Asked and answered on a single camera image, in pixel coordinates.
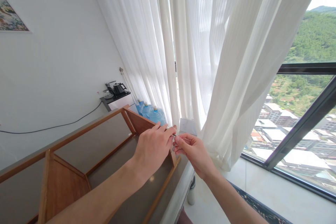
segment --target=painting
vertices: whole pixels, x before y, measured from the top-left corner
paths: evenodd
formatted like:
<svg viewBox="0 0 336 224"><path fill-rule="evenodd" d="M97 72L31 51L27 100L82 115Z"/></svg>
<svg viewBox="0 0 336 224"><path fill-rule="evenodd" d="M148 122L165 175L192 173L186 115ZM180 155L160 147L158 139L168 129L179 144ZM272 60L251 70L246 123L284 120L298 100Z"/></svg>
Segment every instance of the painting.
<svg viewBox="0 0 336 224"><path fill-rule="evenodd" d="M29 31L7 0L0 0L0 31Z"/></svg>

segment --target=window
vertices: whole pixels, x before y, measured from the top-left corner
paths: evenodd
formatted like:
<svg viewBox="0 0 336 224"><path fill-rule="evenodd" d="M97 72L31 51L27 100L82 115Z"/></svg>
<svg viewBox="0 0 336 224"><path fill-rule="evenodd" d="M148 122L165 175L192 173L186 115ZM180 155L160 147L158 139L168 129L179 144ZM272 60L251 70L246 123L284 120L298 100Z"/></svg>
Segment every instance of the window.
<svg viewBox="0 0 336 224"><path fill-rule="evenodd" d="M242 157L336 203L336 0L312 0Z"/></svg>

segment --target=electric kettle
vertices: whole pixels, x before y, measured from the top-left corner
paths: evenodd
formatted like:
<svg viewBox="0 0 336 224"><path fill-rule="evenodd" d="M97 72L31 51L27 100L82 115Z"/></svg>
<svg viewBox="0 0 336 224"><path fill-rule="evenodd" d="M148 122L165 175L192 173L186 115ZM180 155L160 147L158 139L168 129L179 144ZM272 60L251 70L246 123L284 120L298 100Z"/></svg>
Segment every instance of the electric kettle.
<svg viewBox="0 0 336 224"><path fill-rule="evenodd" d="M125 85L123 83L116 83L113 85L113 92L116 94L116 95L121 95L121 94L124 94L125 93Z"/></svg>

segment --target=hand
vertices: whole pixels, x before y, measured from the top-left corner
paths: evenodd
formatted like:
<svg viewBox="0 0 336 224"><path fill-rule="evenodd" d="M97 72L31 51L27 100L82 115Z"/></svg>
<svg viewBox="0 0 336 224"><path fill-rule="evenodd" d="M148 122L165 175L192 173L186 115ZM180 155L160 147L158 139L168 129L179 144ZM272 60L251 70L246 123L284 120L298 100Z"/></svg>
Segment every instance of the hand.
<svg viewBox="0 0 336 224"><path fill-rule="evenodd" d="M153 128L139 136L134 156L128 161L144 184L162 165L173 143L172 134L176 134L176 126L160 127L158 122Z"/></svg>
<svg viewBox="0 0 336 224"><path fill-rule="evenodd" d="M201 139L194 135L183 133L175 137L175 142L175 154L186 155L201 179L205 180L211 174L217 172Z"/></svg>

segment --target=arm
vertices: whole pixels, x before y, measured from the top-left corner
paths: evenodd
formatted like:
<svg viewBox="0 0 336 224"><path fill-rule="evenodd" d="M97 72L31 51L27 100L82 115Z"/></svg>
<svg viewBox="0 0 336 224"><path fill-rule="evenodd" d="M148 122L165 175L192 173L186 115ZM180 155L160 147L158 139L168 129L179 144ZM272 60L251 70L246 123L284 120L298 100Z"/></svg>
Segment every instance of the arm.
<svg viewBox="0 0 336 224"><path fill-rule="evenodd" d="M210 188L230 223L267 224L216 169L201 139L184 133L176 136L175 141L175 153L184 154L188 157L198 176Z"/></svg>
<svg viewBox="0 0 336 224"><path fill-rule="evenodd" d="M162 165L176 129L165 131L167 124L158 122L143 132L134 156L102 184L68 206L48 223L107 223L119 206Z"/></svg>

